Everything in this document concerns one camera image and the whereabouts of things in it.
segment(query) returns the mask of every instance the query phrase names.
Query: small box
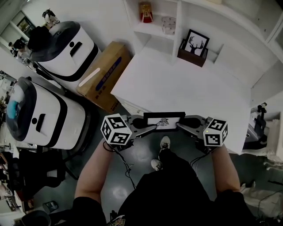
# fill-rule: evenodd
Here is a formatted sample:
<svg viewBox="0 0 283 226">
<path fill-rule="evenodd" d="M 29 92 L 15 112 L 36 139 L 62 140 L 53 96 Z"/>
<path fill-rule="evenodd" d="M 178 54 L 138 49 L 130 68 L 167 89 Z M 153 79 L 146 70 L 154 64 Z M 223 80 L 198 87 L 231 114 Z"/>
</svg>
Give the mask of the small box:
<svg viewBox="0 0 283 226">
<path fill-rule="evenodd" d="M 108 144 L 126 145 L 132 135 L 120 114 L 105 116 L 100 130 Z"/>
<path fill-rule="evenodd" d="M 111 91 L 130 61 L 126 46 L 113 41 L 88 68 L 76 90 L 108 113 L 113 113 L 119 101 Z"/>
<path fill-rule="evenodd" d="M 226 121 L 212 119 L 208 127 L 203 131 L 205 146 L 221 147 L 228 135 L 228 124 Z"/>
<path fill-rule="evenodd" d="M 185 44 L 186 40 L 184 39 L 179 47 L 178 51 L 178 58 L 181 58 L 183 60 L 189 61 L 195 65 L 198 65 L 199 67 L 203 67 L 204 62 L 207 59 L 207 52 L 208 49 L 205 49 L 204 53 L 202 56 L 195 55 L 193 53 L 190 53 L 184 49 L 182 49 L 182 46 Z"/>
<path fill-rule="evenodd" d="M 162 32 L 167 35 L 174 35 L 176 30 L 176 18 L 162 17 Z"/>
</svg>

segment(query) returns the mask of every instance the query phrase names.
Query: black handle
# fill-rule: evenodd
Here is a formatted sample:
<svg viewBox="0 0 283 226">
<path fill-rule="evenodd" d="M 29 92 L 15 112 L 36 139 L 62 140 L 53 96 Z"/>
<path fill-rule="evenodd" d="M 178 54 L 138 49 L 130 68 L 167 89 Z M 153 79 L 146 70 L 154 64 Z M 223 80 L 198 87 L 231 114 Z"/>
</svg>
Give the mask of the black handle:
<svg viewBox="0 0 283 226">
<path fill-rule="evenodd" d="M 43 121 L 44 121 L 44 117 L 45 117 L 45 114 L 40 114 L 40 116 L 38 118 L 37 125 L 36 125 L 36 128 L 35 128 L 35 130 L 37 132 L 40 132 L 40 129 L 41 129 Z"/>
<path fill-rule="evenodd" d="M 180 123 L 193 129 L 197 129 L 202 125 L 198 118 L 184 118 L 180 120 Z"/>
<path fill-rule="evenodd" d="M 70 51 L 70 55 L 71 57 L 74 56 L 74 54 L 78 51 L 78 49 L 81 47 L 83 43 L 81 43 L 80 41 L 78 43 L 76 43 L 76 45 L 72 48 L 72 50 Z"/>
<path fill-rule="evenodd" d="M 14 119 L 14 125 L 17 128 L 17 130 L 19 129 L 19 115 L 20 115 L 21 109 L 23 108 L 25 103 L 26 102 L 23 100 L 20 103 L 18 103 L 18 105 L 16 107 L 16 115 L 15 115 L 15 119 Z"/>
<path fill-rule="evenodd" d="M 133 126 L 137 129 L 143 129 L 150 125 L 147 124 L 147 121 L 143 118 L 136 118 L 133 120 Z"/>
</svg>

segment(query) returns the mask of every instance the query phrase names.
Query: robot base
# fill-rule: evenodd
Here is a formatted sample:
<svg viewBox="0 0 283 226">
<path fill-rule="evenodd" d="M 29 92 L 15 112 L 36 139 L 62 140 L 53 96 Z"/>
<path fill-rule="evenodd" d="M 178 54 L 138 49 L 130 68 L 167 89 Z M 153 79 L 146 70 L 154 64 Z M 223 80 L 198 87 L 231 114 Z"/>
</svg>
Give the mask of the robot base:
<svg viewBox="0 0 283 226">
<path fill-rule="evenodd" d="M 85 151 L 90 143 L 94 132 L 96 130 L 96 126 L 98 124 L 99 113 L 96 109 L 96 105 L 91 103 L 89 100 L 85 99 L 84 97 L 79 97 L 76 95 L 72 95 L 72 100 L 77 101 L 81 104 L 85 110 L 85 120 L 84 126 L 80 133 L 80 137 L 76 143 L 76 145 L 68 150 L 71 154 L 67 159 L 71 159 L 75 155 L 81 154 Z"/>
</svg>

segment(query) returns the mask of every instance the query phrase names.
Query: grey floor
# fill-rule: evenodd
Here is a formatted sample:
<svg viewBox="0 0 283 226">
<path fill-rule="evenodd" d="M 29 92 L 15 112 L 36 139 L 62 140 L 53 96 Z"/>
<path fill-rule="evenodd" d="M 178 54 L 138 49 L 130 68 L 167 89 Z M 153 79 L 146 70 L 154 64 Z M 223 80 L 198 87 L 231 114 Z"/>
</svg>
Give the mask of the grey floor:
<svg viewBox="0 0 283 226">
<path fill-rule="evenodd" d="M 99 109 L 98 111 L 100 113 L 99 123 L 89 147 L 82 156 L 77 156 L 72 161 L 68 162 L 68 166 L 76 175 L 80 174 L 84 165 L 102 139 L 100 126 L 104 116 L 107 114 L 103 110 Z M 123 107 L 119 107 L 116 113 L 122 115 L 127 114 L 127 111 Z M 130 174 L 135 184 L 139 182 L 145 173 L 154 171 L 150 165 L 150 161 L 158 156 L 160 140 L 164 135 L 170 137 L 171 150 L 181 158 L 191 161 L 202 155 L 202 153 L 195 148 L 194 140 L 182 132 L 152 133 L 142 139 L 137 139 L 133 147 L 122 152 L 125 160 L 129 164 L 133 164 Z M 272 191 L 283 189 L 280 185 L 274 185 L 268 182 L 268 180 L 282 182 L 283 173 L 272 169 L 266 171 L 262 164 L 264 161 L 263 157 L 248 154 L 241 156 L 231 154 L 231 158 L 236 166 L 241 182 L 250 182 L 255 179 L 256 187 L 260 189 Z M 126 168 L 119 156 L 114 155 L 102 191 L 102 208 L 107 220 L 109 220 L 110 212 L 112 210 L 118 211 L 126 197 L 133 191 L 131 181 L 125 176 L 125 171 Z M 216 198 L 216 191 L 210 156 L 199 161 L 197 174 L 209 198 L 214 200 Z M 41 189 L 34 197 L 34 205 L 36 208 L 41 208 L 44 202 L 55 200 L 59 204 L 58 211 L 70 209 L 74 199 L 75 188 L 76 181 L 67 174 L 66 180 L 57 188 L 44 187 Z"/>
</svg>

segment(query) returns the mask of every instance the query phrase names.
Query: blue label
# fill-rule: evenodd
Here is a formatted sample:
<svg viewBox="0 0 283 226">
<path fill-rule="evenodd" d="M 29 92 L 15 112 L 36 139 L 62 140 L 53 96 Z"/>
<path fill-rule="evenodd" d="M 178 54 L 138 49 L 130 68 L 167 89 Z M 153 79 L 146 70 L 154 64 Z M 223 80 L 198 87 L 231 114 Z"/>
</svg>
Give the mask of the blue label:
<svg viewBox="0 0 283 226">
<path fill-rule="evenodd" d="M 105 74 L 105 76 L 103 76 L 101 81 L 97 84 L 96 91 L 98 91 L 102 88 L 103 84 L 107 81 L 107 79 L 110 77 L 110 75 L 113 73 L 115 68 L 119 65 L 119 63 L 121 63 L 121 61 L 122 61 L 122 57 L 119 57 L 116 60 L 116 62 L 112 65 L 112 67 L 109 69 L 109 71 Z"/>
</svg>

